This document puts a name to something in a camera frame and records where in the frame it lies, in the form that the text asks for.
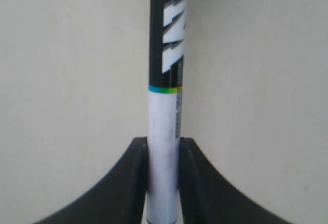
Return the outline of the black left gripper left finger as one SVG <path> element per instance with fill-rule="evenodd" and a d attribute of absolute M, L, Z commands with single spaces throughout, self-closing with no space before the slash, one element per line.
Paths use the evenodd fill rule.
<path fill-rule="evenodd" d="M 141 223 L 147 183 L 147 138 L 136 137 L 96 185 L 39 223 Z"/>

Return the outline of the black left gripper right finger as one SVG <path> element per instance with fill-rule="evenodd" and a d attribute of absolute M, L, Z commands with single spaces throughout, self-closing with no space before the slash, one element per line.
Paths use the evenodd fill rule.
<path fill-rule="evenodd" d="M 179 192 L 184 223 L 287 223 L 235 188 L 188 137 L 179 147 Z"/>

